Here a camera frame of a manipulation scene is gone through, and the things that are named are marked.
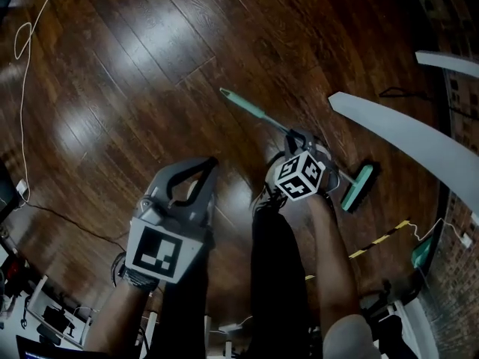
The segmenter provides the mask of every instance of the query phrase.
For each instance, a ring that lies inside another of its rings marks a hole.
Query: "wooden floor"
[[[25,175],[19,103],[27,57],[15,61],[13,39],[43,2],[13,0],[0,33],[0,152],[15,181]],[[226,102],[219,88],[236,91],[287,126],[322,132],[352,174],[363,159],[381,164],[358,211],[338,211],[352,253],[406,218],[429,230],[436,214],[437,181],[332,112],[327,101],[342,90],[435,126],[432,104],[377,96],[392,85],[428,90],[411,39],[400,0],[51,0],[33,37],[25,89],[31,203],[115,238],[128,231],[135,202],[161,167],[217,157],[208,311],[213,323],[238,322],[249,315],[248,207],[282,140]],[[300,203],[284,212],[313,274],[308,215]],[[109,269],[118,247],[27,206],[8,224],[40,273],[83,304],[101,307],[112,289]],[[119,242],[126,247],[127,237]],[[355,259],[360,292],[410,274],[415,245],[404,228]],[[272,296],[281,296],[283,286],[287,278]]]

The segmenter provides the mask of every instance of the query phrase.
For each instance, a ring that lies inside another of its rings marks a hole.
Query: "leg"
[[[282,162],[278,160],[270,171]],[[255,358],[307,358],[309,311],[305,270],[293,231],[278,213],[285,200],[269,181],[266,176],[265,191],[254,206],[251,253],[254,332],[248,354]]]
[[[159,325],[151,341],[149,359],[204,359],[204,311],[208,287],[205,248],[180,282],[167,284]]]

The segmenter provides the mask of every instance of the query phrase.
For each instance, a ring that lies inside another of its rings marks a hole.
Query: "yellow and black tape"
[[[352,253],[350,255],[350,260],[353,260],[354,258],[360,256],[361,254],[365,253],[366,251],[368,251],[370,248],[372,248],[373,246],[376,246],[378,245],[379,243],[381,243],[382,241],[384,241],[385,239],[389,238],[390,236],[392,236],[394,233],[396,233],[399,229],[402,229],[403,227],[405,227],[406,225],[409,224],[409,219],[406,219],[404,221],[402,221],[400,224],[398,224],[394,229],[391,229],[389,230],[386,234],[384,234],[383,236],[379,237],[378,239],[376,239],[375,241],[372,241],[368,246],[366,246],[365,248],[362,248],[362,249],[359,249],[357,250],[355,253]],[[306,280],[308,279],[311,279],[311,278],[314,278],[314,275],[308,275],[306,277]]]

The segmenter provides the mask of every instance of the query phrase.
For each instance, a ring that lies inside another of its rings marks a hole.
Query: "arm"
[[[353,268],[347,256],[338,223],[319,195],[307,199],[316,240],[317,288],[323,338],[339,319],[360,314]]]
[[[122,280],[91,326],[85,351],[111,356],[128,353],[135,345],[149,293]]]

